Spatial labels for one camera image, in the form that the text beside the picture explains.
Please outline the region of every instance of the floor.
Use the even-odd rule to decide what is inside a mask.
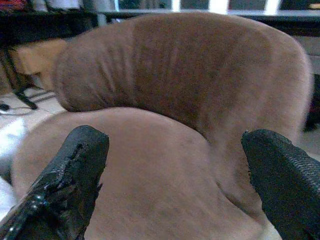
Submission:
[[[31,97],[31,100],[37,104],[38,109],[31,110],[13,93],[0,96],[0,101],[11,107],[8,111],[0,112],[0,129],[18,118],[23,118],[27,129],[31,131],[44,120],[66,111],[60,106],[53,92],[45,92],[40,88],[29,88],[25,91],[25,94]]]
[[[11,110],[7,112],[0,112],[0,129],[18,118],[23,118],[27,129],[31,131],[44,120],[66,111],[60,106],[53,92],[45,92],[40,88],[29,88],[25,94],[33,96],[31,99],[38,105],[38,109],[31,110],[12,93],[0,96],[0,101],[4,101],[11,107]],[[320,126],[316,130],[301,133],[297,146],[320,161]]]

